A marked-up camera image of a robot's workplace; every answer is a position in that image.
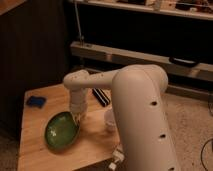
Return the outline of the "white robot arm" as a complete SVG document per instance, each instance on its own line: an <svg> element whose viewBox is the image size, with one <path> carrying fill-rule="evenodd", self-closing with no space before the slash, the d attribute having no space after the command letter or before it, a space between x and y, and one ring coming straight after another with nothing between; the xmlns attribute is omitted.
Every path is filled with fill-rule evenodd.
<svg viewBox="0 0 213 171"><path fill-rule="evenodd" d="M88 88L111 91L126 171L181 171L163 108L168 77L161 67L129 65L97 74L80 70L67 74L63 84L76 122L87 109Z"/></svg>

